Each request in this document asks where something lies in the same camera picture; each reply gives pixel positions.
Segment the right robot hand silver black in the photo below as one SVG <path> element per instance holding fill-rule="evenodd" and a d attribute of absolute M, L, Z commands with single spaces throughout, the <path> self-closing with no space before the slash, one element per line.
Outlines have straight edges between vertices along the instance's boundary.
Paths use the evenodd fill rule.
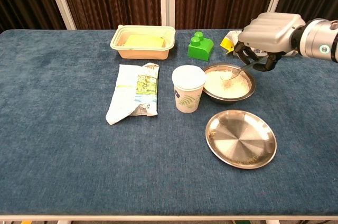
<path fill-rule="evenodd" d="M 292 36 L 303 26 L 299 14 L 261 13 L 242 29 L 233 53 L 255 70 L 271 71 L 282 56 L 295 49 Z"/>

